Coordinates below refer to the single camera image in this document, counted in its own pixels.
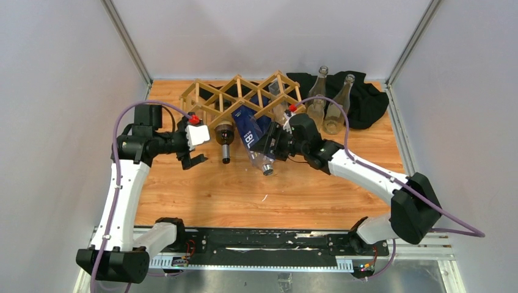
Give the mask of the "blue labelled bottle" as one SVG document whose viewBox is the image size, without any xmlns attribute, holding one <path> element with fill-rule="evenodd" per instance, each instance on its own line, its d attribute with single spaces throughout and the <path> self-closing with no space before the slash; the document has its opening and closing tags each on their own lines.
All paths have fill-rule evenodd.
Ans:
<svg viewBox="0 0 518 293">
<path fill-rule="evenodd" d="M 274 173 L 274 160 L 262 153 L 252 151 L 252 146 L 259 141 L 263 131 L 257 123 L 254 113 L 246 106 L 239 106 L 233 111 L 232 117 L 236 123 L 239 137 L 245 147 L 250 163 L 259 169 L 264 176 Z"/>
</svg>

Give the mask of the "clear bottle dark label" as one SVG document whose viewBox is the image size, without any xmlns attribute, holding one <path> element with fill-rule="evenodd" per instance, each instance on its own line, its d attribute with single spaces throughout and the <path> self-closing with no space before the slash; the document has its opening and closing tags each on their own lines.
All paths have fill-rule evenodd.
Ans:
<svg viewBox="0 0 518 293">
<path fill-rule="evenodd" d="M 335 135 L 345 127 L 346 114 L 350 108 L 350 92 L 355 79 L 353 74 L 347 74 L 343 87 L 333 98 L 336 104 L 329 104 L 323 121 L 323 129 L 326 133 Z"/>
</svg>

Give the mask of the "clear glass bottle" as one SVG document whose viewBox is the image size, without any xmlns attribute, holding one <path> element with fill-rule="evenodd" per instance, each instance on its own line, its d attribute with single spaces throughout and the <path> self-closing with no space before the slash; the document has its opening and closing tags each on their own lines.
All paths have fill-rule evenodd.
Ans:
<svg viewBox="0 0 518 293">
<path fill-rule="evenodd" d="M 316 97 L 316 99 L 307 101 L 305 104 L 307 108 L 306 114 L 315 122 L 318 132 L 320 132 L 324 120 L 326 100 L 320 98 L 326 96 L 326 78 L 328 72 L 329 69 L 325 65 L 319 68 L 316 81 L 307 95 L 309 98 Z"/>
</svg>

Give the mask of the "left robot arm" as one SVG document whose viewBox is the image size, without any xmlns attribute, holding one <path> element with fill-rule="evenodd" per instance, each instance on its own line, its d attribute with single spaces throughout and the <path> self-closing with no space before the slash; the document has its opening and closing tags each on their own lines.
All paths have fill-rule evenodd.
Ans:
<svg viewBox="0 0 518 293">
<path fill-rule="evenodd" d="M 194 251 L 182 219 L 161 217 L 139 237 L 134 237 L 134 222 L 154 158 L 175 154 L 184 170 L 205 162 L 204 155 L 191 157 L 191 152 L 210 141 L 210 130 L 194 112 L 168 103 L 152 101 L 129 109 L 134 111 L 133 122 L 122 131 L 114 126 L 111 180 L 100 224 L 89 248 L 76 254 L 77 265 L 93 283 L 141 283 L 150 261 L 165 248 Z"/>
</svg>

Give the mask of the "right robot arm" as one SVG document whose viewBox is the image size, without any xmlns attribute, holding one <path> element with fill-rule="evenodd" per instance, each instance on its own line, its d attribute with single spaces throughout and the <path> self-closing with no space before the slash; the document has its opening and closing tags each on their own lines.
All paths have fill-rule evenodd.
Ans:
<svg viewBox="0 0 518 293">
<path fill-rule="evenodd" d="M 349 246 L 357 255 L 387 239 L 417 245 L 440 219 L 433 208 L 438 199 L 425 175 L 391 172 L 353 155 L 344 145 L 322 138 L 306 114 L 291 116 L 284 126 L 272 122 L 251 149 L 280 161 L 300 155 L 312 168 L 352 181 L 386 202 L 389 213 L 364 217 L 350 229 Z"/>
</svg>

